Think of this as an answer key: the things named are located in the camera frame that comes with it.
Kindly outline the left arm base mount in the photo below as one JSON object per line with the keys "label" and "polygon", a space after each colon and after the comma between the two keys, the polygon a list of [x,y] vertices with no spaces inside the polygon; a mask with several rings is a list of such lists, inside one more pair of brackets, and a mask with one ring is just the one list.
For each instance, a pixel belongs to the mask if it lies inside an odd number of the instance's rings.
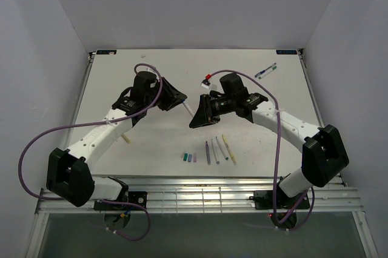
{"label": "left arm base mount", "polygon": [[140,211],[141,209],[139,206],[147,208],[147,196],[148,192],[146,191],[128,191],[123,196],[115,200],[115,202],[119,202],[119,204],[95,201],[93,209],[95,211]]}

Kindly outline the yellow highlighter pen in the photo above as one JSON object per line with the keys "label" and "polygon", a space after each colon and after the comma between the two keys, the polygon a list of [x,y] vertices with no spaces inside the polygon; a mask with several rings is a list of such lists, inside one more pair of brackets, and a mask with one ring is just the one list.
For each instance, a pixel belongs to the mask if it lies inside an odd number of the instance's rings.
{"label": "yellow highlighter pen", "polygon": [[236,163],[236,159],[235,159],[235,156],[234,156],[234,154],[233,154],[233,152],[232,152],[232,150],[231,150],[231,148],[230,148],[230,146],[229,146],[229,143],[228,143],[228,141],[227,141],[227,138],[225,137],[224,134],[222,134],[221,136],[222,136],[222,140],[223,140],[223,142],[224,142],[224,145],[225,145],[225,147],[226,147],[226,149],[227,149],[227,152],[228,152],[228,154],[229,154],[229,156],[230,156],[230,158],[231,158],[233,164],[236,165],[236,164],[237,164],[237,163]]}

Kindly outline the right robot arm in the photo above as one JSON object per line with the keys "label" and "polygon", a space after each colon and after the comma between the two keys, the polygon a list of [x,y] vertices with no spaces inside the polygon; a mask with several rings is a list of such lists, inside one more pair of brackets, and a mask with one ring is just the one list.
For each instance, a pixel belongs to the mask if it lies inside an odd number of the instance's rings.
{"label": "right robot arm", "polygon": [[226,70],[220,78],[223,91],[210,91],[199,97],[199,106],[190,128],[215,125],[221,116],[235,113],[238,117],[276,133],[277,143],[286,140],[301,153],[301,166],[282,179],[275,178],[272,202],[289,207],[296,196],[310,187],[322,188],[349,164],[349,157],[333,125],[320,127],[304,122],[279,109],[269,92],[249,93],[243,74]]}

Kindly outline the green capped marker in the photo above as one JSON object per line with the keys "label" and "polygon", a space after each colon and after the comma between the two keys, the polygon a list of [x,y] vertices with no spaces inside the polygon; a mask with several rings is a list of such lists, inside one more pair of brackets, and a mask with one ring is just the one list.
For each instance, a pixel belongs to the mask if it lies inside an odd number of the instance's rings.
{"label": "green capped marker", "polygon": [[267,70],[264,74],[262,74],[261,76],[258,77],[258,79],[262,79],[264,78],[265,76],[267,76],[269,73],[271,73],[272,71],[276,70],[277,69],[277,63],[273,63],[272,64],[272,68],[270,70]]}

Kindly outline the teal white marker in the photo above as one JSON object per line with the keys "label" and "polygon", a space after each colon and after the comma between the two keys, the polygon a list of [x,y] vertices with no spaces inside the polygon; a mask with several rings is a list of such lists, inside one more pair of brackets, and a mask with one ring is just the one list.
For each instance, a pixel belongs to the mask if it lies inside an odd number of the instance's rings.
{"label": "teal white marker", "polygon": [[223,158],[224,158],[225,160],[229,160],[229,157],[228,157],[228,155],[226,154],[225,150],[223,149],[223,147],[222,147],[222,145],[221,145],[221,141],[219,140],[218,137],[216,137],[216,143],[218,144],[218,147],[219,147],[219,149],[220,149],[220,151],[221,151],[221,154],[222,154]]}

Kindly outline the lavender capped white marker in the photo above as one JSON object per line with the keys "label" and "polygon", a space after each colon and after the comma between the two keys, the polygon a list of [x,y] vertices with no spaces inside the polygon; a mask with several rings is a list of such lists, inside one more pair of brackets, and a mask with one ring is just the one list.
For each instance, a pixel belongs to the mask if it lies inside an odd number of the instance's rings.
{"label": "lavender capped white marker", "polygon": [[211,145],[212,145],[212,151],[213,151],[213,155],[215,158],[215,162],[216,162],[216,164],[219,164],[218,152],[217,152],[217,149],[216,149],[216,146],[215,146],[213,139],[211,139]]}

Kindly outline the purple marker pen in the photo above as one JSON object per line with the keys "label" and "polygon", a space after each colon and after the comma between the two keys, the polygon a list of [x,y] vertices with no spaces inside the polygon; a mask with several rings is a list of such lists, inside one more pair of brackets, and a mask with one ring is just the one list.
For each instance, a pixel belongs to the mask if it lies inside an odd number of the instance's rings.
{"label": "purple marker pen", "polygon": [[210,149],[209,149],[209,143],[208,141],[205,142],[205,148],[206,148],[206,159],[207,159],[207,164],[211,164],[211,157],[210,157]]}

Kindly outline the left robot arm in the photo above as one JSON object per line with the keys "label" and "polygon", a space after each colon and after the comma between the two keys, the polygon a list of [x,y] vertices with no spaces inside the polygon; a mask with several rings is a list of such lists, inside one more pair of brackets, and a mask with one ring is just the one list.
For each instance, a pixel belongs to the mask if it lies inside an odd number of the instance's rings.
{"label": "left robot arm", "polygon": [[113,103],[102,124],[65,150],[56,148],[50,153],[47,189],[76,207],[89,200],[105,199],[115,209],[124,208],[129,201],[127,184],[112,177],[93,177],[92,168],[120,136],[146,116],[149,108],[169,111],[186,99],[165,78],[140,71],[133,85]]}

